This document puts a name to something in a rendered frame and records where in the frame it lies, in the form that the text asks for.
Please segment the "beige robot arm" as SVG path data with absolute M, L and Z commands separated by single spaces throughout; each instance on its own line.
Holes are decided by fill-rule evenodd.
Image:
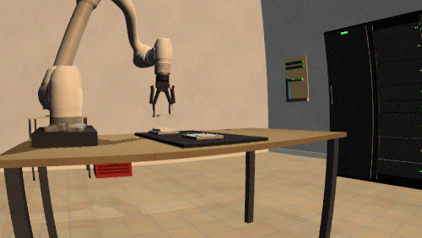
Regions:
M 82 78 L 79 70 L 72 65 L 89 17 L 100 1 L 76 0 L 76 8 L 62 38 L 54 65 L 47 69 L 38 91 L 41 105 L 50 111 L 50 125 L 44 128 L 44 132 L 82 132 L 87 127 L 82 120 Z M 131 0 L 112 2 L 124 13 L 128 39 L 133 49 L 133 64 L 138 68 L 154 66 L 155 75 L 170 74 L 170 40 L 158 39 L 153 48 L 141 44 Z

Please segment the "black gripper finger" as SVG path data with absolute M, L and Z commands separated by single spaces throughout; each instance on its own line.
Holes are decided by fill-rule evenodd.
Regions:
M 155 87 L 156 87 L 155 85 L 150 86 L 151 92 L 150 92 L 150 99 L 149 99 L 149 103 L 153 105 L 154 117 L 156 117 L 156 102 L 157 102 L 157 99 L 159 97 L 160 91 L 162 89 L 162 85 L 160 86 L 159 90 L 156 91 L 156 95 L 154 97 Z M 153 101 L 153 99 L 154 99 L 154 101 Z
M 175 88 L 174 85 L 170 85 L 170 94 L 169 94 L 169 90 L 167 89 L 167 85 L 165 85 L 165 90 L 166 90 L 165 95 L 166 95 L 166 98 L 169 102 L 169 114 L 172 114 L 172 104 L 176 103 L 174 88 Z M 171 98 L 170 98 L 170 95 L 171 95 Z

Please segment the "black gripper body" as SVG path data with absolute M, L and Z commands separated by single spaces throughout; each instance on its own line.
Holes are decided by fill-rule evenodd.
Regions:
M 167 85 L 167 89 L 170 87 L 169 75 L 167 75 L 167 74 L 156 75 L 155 82 L 156 82 L 155 86 L 156 86 L 157 90 L 159 90 L 160 86 L 162 85 L 162 89 L 161 89 L 162 92 L 166 92 L 165 85 Z

